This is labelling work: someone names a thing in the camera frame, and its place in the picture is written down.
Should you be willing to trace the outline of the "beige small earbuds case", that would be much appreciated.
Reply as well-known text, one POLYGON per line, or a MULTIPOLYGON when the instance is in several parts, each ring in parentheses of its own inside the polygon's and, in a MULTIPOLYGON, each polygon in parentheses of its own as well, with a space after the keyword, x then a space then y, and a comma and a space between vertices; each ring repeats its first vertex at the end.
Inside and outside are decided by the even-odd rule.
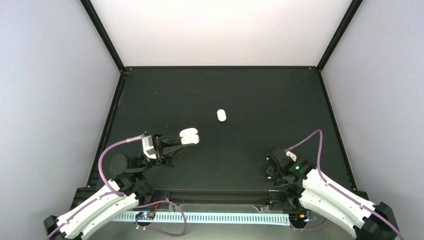
POLYGON ((198 130, 194 127, 181 130, 179 137, 182 145, 198 144, 200 142, 198 130))

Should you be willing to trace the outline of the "white earbuds charging case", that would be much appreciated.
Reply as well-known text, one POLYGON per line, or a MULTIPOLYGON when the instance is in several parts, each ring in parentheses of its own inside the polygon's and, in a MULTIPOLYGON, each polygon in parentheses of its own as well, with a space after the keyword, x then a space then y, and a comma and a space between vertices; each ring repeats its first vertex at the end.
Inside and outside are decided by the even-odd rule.
POLYGON ((217 114, 217 119, 220 122, 225 122, 227 120, 226 111, 224 109, 217 110, 216 114, 217 114))

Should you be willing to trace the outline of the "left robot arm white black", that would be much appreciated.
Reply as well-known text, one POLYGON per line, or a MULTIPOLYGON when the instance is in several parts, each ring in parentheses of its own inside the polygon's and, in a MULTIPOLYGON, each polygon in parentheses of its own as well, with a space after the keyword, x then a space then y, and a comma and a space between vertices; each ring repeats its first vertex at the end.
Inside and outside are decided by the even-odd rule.
POLYGON ((98 170, 104 185, 93 195, 69 212, 50 215, 43 224, 48 240, 87 240, 99 228, 118 215, 134 209, 156 210, 162 203, 154 200, 154 191, 147 183, 144 172, 154 166, 172 167, 173 160, 200 141, 195 128, 182 130, 178 136, 144 133, 108 146, 98 159, 98 170), (103 159, 113 148, 140 141, 142 153, 136 156, 117 154, 111 167, 116 171, 107 179, 103 159))

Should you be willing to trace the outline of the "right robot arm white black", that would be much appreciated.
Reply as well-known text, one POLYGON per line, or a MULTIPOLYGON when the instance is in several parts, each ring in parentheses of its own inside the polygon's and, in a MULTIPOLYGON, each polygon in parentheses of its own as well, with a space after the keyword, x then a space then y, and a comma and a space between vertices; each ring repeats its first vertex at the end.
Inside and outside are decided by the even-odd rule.
POLYGON ((338 225, 356 240, 395 240, 399 227, 393 210, 384 202, 375 204, 347 190, 320 172, 307 160, 290 151, 274 148, 265 157, 266 177, 282 197, 280 202, 290 210, 315 212, 338 225))

